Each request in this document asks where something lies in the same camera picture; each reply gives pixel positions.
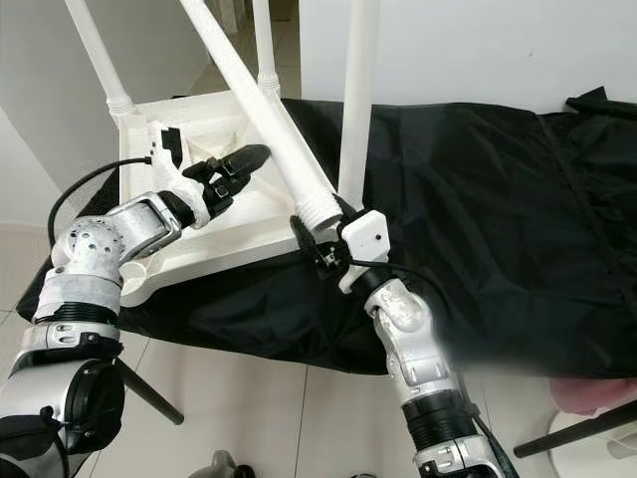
black cloth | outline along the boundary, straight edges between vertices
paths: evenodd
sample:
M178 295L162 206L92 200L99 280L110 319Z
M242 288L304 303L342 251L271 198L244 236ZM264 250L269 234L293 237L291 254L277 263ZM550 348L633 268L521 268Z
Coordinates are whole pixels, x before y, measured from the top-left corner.
M581 112L373 108L364 202L387 216L390 261L419 268L443 292L450 313L436 333L458 364L637 374L637 108L603 90L569 103ZM334 180L342 105L285 105ZM123 309L120 324L182 344L384 373L361 301L335 282L291 253L166 287ZM25 318L39 284L20 303Z

white wall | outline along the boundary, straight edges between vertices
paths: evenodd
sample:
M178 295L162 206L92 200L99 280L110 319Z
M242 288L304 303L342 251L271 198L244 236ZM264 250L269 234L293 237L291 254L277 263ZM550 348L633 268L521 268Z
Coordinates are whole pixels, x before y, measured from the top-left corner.
M349 1L300 0L303 98L342 100ZM374 100L560 111L637 101L635 0L382 0Z
M60 189L0 108L0 225L44 226L58 196Z
M176 0L91 0L134 102L192 86L205 50ZM117 159L105 96L64 0L0 1L0 103L62 189Z

pink object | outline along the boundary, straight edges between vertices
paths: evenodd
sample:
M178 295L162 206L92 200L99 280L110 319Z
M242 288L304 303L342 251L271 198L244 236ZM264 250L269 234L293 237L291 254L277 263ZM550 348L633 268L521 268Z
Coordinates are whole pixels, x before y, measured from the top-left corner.
M611 407L629 393L636 391L637 379L552 378L549 380L549 386L553 400L561 410L567 413L593 415L597 408Z

